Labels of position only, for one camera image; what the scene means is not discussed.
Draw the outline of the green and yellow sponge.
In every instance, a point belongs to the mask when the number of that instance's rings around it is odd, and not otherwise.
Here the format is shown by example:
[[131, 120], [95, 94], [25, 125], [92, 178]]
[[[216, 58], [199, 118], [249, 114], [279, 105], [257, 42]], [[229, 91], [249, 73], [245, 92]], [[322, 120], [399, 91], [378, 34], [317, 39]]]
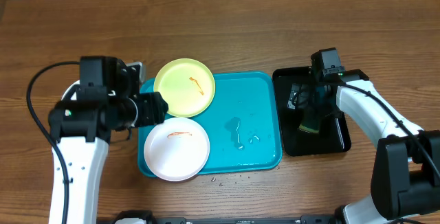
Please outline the green and yellow sponge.
[[303, 117], [298, 129], [306, 133], [318, 134], [320, 130], [321, 117], [319, 111], [312, 107], [306, 106], [303, 109]]

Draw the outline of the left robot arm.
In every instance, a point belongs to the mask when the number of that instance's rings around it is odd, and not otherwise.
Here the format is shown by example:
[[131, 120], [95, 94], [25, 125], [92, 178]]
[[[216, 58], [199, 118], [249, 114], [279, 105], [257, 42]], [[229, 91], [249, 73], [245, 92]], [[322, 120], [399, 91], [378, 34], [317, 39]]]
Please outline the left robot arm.
[[144, 79], [141, 62], [80, 59], [78, 81], [49, 112], [56, 145], [50, 223], [95, 223], [112, 131], [164, 122], [168, 105], [158, 92], [140, 93]]

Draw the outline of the white plate with grey rim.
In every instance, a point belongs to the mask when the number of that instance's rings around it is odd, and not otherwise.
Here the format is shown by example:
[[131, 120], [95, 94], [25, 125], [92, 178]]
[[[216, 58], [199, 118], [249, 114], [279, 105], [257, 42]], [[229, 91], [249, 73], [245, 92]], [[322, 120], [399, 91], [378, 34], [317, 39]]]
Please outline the white plate with grey rim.
[[77, 100], [77, 90], [80, 86], [80, 81], [77, 80], [76, 82], [72, 83], [67, 90], [64, 92], [64, 94], [61, 97], [61, 100]]

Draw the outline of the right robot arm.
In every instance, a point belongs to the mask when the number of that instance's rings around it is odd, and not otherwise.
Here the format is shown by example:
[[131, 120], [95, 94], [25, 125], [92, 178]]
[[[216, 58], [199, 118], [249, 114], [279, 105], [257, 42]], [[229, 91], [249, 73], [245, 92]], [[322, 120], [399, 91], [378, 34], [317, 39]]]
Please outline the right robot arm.
[[340, 208], [340, 222], [393, 223], [439, 209], [439, 132], [407, 120], [365, 73], [341, 66], [296, 67], [277, 70], [273, 83], [288, 155], [347, 151], [347, 118], [376, 149], [370, 193]]

